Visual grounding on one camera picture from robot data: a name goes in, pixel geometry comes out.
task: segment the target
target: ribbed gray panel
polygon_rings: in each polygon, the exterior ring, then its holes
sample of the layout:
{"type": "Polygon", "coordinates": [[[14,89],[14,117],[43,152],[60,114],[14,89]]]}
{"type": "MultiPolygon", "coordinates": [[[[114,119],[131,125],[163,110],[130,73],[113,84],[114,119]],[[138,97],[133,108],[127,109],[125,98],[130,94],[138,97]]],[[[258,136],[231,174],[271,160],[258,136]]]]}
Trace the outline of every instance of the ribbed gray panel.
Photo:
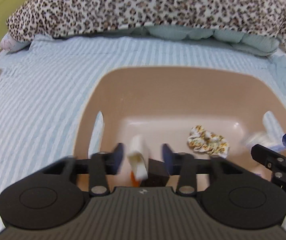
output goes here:
{"type": "Polygon", "coordinates": [[[120,187],[109,196],[93,198],[71,222],[44,231],[8,228],[0,240],[286,240],[279,226],[246,231],[221,225],[192,198],[169,187],[120,187]]]}

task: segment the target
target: leopard print fabric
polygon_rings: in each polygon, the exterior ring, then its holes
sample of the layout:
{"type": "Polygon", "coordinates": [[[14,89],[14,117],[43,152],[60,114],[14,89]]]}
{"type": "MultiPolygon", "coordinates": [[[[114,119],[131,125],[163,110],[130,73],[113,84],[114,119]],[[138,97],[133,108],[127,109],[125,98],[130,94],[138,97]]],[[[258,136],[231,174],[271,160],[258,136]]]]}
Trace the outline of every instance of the leopard print fabric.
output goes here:
{"type": "Polygon", "coordinates": [[[6,22],[17,41],[150,25],[228,29],[278,37],[286,48],[283,0],[27,0],[6,22]]]}

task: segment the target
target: black circular cap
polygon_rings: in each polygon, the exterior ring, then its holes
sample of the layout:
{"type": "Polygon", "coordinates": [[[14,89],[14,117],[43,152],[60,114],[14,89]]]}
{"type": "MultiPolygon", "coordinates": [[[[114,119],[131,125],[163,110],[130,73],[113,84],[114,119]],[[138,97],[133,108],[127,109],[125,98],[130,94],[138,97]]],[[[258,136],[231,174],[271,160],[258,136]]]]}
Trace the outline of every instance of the black circular cap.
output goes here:
{"type": "Polygon", "coordinates": [[[219,223],[240,229],[280,225],[286,215],[286,194],[251,174],[231,174],[202,193],[204,210],[219,223]]]}
{"type": "Polygon", "coordinates": [[[59,175],[37,174],[9,186],[0,195],[5,225],[48,229],[74,218],[84,205],[82,191],[59,175]]]}

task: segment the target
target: mattress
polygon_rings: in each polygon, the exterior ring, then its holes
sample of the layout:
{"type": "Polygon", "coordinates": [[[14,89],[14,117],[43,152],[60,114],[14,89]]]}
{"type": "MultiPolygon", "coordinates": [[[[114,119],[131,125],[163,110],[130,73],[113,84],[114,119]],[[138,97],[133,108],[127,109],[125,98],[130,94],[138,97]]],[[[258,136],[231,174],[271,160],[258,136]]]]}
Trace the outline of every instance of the mattress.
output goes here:
{"type": "MultiPolygon", "coordinates": [[[[286,107],[286,95],[269,72],[269,64],[266,57],[235,51],[213,40],[74,37],[63,41],[37,36],[29,49],[13,54],[3,51],[0,192],[51,162],[72,155],[83,108],[99,79],[112,69],[188,65],[246,73],[264,81],[286,107]]],[[[265,121],[278,136],[281,131],[273,116],[265,121]]],[[[89,154],[97,150],[98,139],[99,129],[93,135],[89,154]]]]}

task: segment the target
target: silver bolt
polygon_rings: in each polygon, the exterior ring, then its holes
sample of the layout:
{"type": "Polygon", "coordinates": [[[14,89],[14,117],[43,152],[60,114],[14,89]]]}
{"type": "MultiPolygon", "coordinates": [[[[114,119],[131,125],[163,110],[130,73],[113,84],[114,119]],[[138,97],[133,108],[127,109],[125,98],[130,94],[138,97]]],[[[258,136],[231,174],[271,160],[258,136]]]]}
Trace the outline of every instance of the silver bolt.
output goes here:
{"type": "Polygon", "coordinates": [[[194,188],[191,186],[182,186],[179,188],[179,191],[183,194],[191,194],[194,192],[194,188]]]}
{"type": "Polygon", "coordinates": [[[274,175],[275,175],[277,178],[281,178],[281,177],[282,177],[282,173],[281,173],[281,172],[276,172],[274,175]]]}
{"type": "Polygon", "coordinates": [[[103,194],[103,193],[105,193],[107,191],[107,188],[104,187],[104,186],[95,186],[95,187],[91,188],[91,191],[94,194],[103,194]]]}

